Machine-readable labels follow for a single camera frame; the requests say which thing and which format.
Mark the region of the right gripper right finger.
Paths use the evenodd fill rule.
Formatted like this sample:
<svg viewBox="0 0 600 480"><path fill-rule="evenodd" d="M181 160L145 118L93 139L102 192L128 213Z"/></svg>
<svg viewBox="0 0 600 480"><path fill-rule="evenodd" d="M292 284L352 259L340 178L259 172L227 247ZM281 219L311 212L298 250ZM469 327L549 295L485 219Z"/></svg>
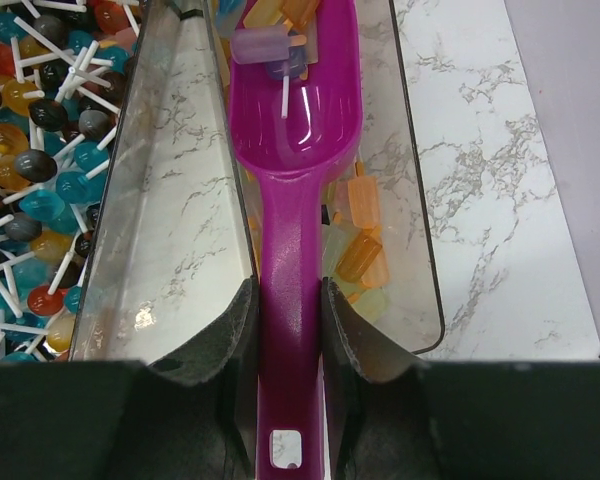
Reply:
<svg viewBox="0 0 600 480"><path fill-rule="evenodd" d="M321 286L336 479L600 479L600 361L424 361Z"/></svg>

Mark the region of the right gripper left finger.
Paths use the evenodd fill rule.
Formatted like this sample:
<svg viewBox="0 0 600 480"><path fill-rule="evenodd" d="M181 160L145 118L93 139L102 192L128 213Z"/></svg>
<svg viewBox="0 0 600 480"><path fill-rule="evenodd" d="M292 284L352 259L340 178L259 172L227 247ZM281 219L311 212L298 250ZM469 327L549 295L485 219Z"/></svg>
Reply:
<svg viewBox="0 0 600 480"><path fill-rule="evenodd" d="M152 364L0 363L0 479L250 479L259 286Z"/></svg>

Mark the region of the clear bin popsicle candies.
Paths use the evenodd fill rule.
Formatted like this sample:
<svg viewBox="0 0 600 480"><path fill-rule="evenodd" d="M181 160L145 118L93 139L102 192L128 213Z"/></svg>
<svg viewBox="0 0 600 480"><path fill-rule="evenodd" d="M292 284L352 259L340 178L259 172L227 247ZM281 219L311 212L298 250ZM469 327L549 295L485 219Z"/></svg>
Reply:
<svg viewBox="0 0 600 480"><path fill-rule="evenodd" d="M356 5L364 124L389 267L363 315L406 350L444 334L422 182L411 136L394 5ZM76 360L153 362L221 316L252 273L256 187L235 163L221 98L219 42L203 1L154 3L102 203Z"/></svg>

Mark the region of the magenta plastic scoop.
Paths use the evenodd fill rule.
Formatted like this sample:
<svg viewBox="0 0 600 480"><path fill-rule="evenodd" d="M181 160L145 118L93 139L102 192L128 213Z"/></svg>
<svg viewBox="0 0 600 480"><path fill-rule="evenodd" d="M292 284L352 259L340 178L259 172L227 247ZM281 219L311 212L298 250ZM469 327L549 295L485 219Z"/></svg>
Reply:
<svg viewBox="0 0 600 480"><path fill-rule="evenodd" d="M363 123L358 22L351 1L315 15L318 61L289 87L233 64L234 154L262 196L255 475L320 479L321 193L353 161Z"/></svg>

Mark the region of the clear bin lollipops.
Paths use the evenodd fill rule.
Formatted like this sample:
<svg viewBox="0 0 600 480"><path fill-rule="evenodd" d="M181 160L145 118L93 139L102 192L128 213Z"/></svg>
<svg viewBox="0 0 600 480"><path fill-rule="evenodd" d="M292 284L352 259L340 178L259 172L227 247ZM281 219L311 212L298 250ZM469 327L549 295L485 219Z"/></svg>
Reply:
<svg viewBox="0 0 600 480"><path fill-rule="evenodd" d="M90 115L90 126L79 130L74 140L94 153L87 166L75 164L74 145L46 153L38 144L40 125L33 126L29 139L0 138L0 161L27 158L25 171L14 172L8 185L0 185L0 240L19 249L18 255L0 253L0 353L7 341L30 345L65 328L65 338L55 348L72 355L136 66L137 55L129 74L105 70L99 76L110 93L104 106Z"/></svg>

